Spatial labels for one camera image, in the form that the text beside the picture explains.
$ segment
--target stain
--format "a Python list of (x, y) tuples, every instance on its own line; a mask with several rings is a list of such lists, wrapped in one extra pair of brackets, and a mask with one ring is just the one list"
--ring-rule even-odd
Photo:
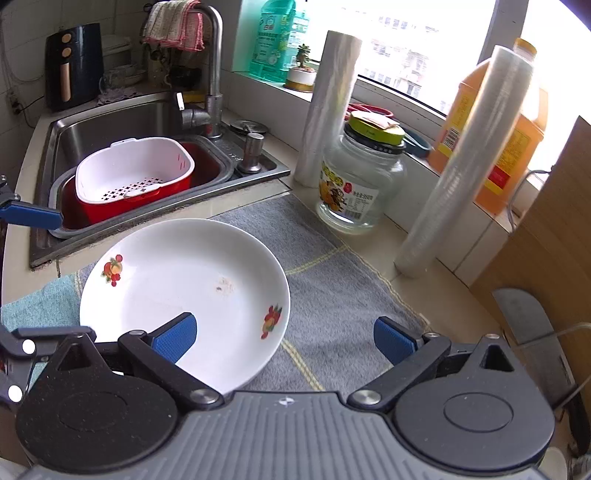
[(228, 296), (234, 292), (234, 285), (229, 278), (221, 277), (217, 282), (216, 291), (220, 295)]

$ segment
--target metal screw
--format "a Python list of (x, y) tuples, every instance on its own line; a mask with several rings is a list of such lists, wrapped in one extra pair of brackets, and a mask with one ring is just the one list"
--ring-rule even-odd
[(22, 400), (22, 390), (17, 385), (8, 387), (8, 398), (14, 403), (19, 403)]
[(362, 405), (375, 405), (382, 400), (382, 395), (373, 390), (357, 390), (353, 393), (353, 399)]
[(211, 405), (219, 400), (220, 395), (217, 392), (214, 392), (210, 388), (199, 388), (198, 390), (193, 390), (189, 397), (195, 403), (199, 403), (201, 405)]
[(22, 351), (28, 355), (31, 355), (35, 351), (35, 342), (31, 339), (26, 339), (22, 343)]

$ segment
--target green detergent bottle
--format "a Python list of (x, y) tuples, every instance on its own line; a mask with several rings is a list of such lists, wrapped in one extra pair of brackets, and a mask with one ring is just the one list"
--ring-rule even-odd
[(261, 9), (250, 73), (272, 82), (284, 82), (296, 66), (298, 47), (310, 22), (303, 0), (269, 0)]

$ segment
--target stretch film roll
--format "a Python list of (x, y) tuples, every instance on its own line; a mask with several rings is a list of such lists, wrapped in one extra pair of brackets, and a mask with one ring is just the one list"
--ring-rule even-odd
[(425, 272), (474, 200), (515, 128), (532, 73), (526, 59), (495, 47), (462, 136), (394, 260), (407, 277)]
[(295, 179), (306, 187), (318, 186), (322, 151), (343, 128), (361, 43), (352, 35), (332, 30), (326, 34), (295, 168)]

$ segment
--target jar label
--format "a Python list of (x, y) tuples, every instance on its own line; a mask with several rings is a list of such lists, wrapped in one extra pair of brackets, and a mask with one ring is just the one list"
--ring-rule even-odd
[(320, 198), (332, 212), (349, 220), (361, 220), (371, 208), (378, 193), (378, 189), (362, 187), (346, 177), (339, 176), (322, 162)]

